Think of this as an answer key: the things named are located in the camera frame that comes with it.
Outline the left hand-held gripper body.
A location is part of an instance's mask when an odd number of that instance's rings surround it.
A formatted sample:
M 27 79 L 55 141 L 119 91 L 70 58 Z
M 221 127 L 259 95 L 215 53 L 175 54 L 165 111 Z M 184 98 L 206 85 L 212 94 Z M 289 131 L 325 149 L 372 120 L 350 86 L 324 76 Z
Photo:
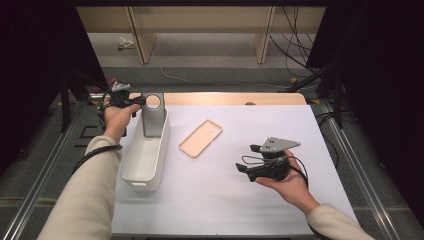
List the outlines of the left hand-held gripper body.
M 129 84 L 115 82 L 110 92 L 110 104 L 119 108 L 130 106 L 130 88 Z

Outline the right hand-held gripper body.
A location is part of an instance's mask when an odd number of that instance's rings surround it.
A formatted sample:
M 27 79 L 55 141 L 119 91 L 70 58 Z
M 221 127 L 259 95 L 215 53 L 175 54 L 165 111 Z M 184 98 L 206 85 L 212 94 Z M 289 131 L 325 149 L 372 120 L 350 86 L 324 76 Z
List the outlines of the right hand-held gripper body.
M 266 177 L 276 181 L 285 179 L 290 172 L 290 163 L 285 150 L 298 147 L 299 142 L 269 137 L 262 145 L 263 164 L 248 169 L 248 178 L 254 182 L 257 177 Z

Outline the grey round-hole phone case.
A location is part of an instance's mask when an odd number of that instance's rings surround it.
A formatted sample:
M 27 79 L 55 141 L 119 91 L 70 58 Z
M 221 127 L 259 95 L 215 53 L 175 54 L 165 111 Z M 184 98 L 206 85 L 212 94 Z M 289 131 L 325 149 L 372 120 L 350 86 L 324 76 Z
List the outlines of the grey round-hole phone case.
M 165 122 L 165 100 L 162 93 L 146 93 L 146 104 L 142 107 L 144 136 L 160 137 Z

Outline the white plastic storage bin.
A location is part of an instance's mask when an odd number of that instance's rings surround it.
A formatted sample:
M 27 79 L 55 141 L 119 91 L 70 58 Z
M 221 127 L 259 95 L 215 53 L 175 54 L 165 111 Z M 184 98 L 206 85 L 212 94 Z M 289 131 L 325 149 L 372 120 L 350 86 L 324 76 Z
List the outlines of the white plastic storage bin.
M 159 137 L 146 137 L 141 117 L 135 125 L 132 140 L 124 156 L 121 177 L 134 191 L 156 191 L 162 179 L 163 167 L 170 138 L 168 112 L 160 128 Z

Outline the beige phone case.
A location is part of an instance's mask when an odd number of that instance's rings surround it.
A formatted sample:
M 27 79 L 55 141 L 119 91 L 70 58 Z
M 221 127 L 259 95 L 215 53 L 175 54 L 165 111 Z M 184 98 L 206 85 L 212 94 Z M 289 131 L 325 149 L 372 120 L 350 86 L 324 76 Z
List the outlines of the beige phone case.
M 192 159 L 196 159 L 223 131 L 223 128 L 210 119 L 202 122 L 179 145 L 179 149 Z

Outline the person's left hand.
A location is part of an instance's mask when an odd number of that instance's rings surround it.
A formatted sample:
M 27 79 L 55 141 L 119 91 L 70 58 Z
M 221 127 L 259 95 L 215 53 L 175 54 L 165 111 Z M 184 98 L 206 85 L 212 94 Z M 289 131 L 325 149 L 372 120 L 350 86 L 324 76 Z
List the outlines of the person's left hand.
M 124 135 L 133 113 L 140 109 L 138 104 L 125 108 L 107 107 L 105 109 L 105 130 L 104 135 L 119 143 Z

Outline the person's right hand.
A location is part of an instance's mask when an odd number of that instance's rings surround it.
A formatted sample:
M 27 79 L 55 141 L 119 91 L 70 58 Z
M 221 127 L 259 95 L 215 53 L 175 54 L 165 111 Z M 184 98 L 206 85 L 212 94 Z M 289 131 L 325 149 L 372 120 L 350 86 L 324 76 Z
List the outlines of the person's right hand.
M 291 170 L 289 175 L 282 181 L 258 177 L 256 182 L 275 190 L 286 202 L 297 207 L 305 215 L 320 205 L 308 190 L 304 178 L 295 170 Z

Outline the pink object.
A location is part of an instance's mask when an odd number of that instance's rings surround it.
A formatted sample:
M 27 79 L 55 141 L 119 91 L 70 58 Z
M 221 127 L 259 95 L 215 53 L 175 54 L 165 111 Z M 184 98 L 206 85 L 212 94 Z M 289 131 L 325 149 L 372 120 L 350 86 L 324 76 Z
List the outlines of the pink object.
M 107 80 L 107 84 L 108 84 L 109 88 L 112 87 L 114 85 L 114 83 L 117 82 L 117 81 L 118 81 L 118 79 L 116 77 L 112 77 L 109 80 Z M 104 89 L 101 89 L 98 86 L 92 87 L 92 92 L 95 93 L 95 94 L 103 93 L 104 91 L 105 91 Z

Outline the white table mat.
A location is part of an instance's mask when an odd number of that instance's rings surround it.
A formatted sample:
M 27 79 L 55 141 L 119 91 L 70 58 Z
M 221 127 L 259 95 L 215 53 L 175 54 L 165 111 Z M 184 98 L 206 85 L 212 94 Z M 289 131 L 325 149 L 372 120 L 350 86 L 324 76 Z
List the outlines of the white table mat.
M 301 211 L 275 191 L 236 169 L 250 145 L 269 137 L 299 142 L 294 155 L 305 165 L 309 189 L 321 203 L 354 214 L 307 105 L 171 105 L 170 139 L 160 187 L 136 192 L 124 180 L 116 188 L 114 235 L 172 237 L 295 237 L 311 231 Z M 221 134 L 196 158 L 180 143 L 210 119 Z

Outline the black metal stand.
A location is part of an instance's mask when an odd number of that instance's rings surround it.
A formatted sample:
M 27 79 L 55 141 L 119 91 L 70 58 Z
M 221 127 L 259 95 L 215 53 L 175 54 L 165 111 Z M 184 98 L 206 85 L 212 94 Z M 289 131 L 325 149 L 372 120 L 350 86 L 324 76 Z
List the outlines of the black metal stand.
M 325 67 L 306 77 L 304 80 L 294 84 L 286 90 L 286 93 L 294 93 L 308 84 L 320 79 L 316 94 L 319 98 L 327 97 L 330 93 L 333 94 L 333 110 L 334 119 L 337 126 L 342 129 L 341 117 L 341 97 L 342 97 L 342 80 L 341 74 L 338 71 L 337 64 L 329 62 Z
M 71 124 L 69 93 L 72 93 L 77 101 L 87 101 L 90 99 L 90 92 L 88 90 L 90 87 L 97 87 L 101 92 L 109 89 L 102 69 L 96 70 L 93 73 L 80 70 L 66 70 L 60 77 L 62 132 L 65 132 Z

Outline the crumpled white paper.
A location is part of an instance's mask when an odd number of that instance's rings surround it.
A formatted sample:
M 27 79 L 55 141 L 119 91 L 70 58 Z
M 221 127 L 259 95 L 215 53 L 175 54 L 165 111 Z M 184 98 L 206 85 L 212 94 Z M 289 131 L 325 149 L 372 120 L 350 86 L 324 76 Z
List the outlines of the crumpled white paper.
M 134 43 L 131 40 L 128 40 L 124 37 L 120 37 L 118 39 L 118 49 L 119 50 L 127 50 L 127 49 L 134 49 Z

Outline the black curtain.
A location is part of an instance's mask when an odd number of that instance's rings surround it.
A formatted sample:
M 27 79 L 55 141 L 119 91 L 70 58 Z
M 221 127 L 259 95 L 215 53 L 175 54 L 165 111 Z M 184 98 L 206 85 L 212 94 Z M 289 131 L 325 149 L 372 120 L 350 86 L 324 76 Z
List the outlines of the black curtain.
M 329 62 L 354 20 L 343 82 L 399 192 L 424 225 L 424 0 L 325 0 L 309 64 Z
M 0 175 L 58 93 L 88 86 L 108 88 L 72 0 L 0 0 Z

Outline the wooden shelf unit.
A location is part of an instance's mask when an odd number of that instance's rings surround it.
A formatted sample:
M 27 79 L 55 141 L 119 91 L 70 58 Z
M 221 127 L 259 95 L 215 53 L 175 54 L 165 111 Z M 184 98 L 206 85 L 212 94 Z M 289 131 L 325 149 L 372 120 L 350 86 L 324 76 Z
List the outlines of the wooden shelf unit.
M 130 33 L 139 62 L 146 64 L 159 33 L 249 33 L 257 62 L 266 59 L 268 37 L 296 30 L 315 34 L 326 9 L 303 6 L 262 7 L 79 7 L 89 33 Z

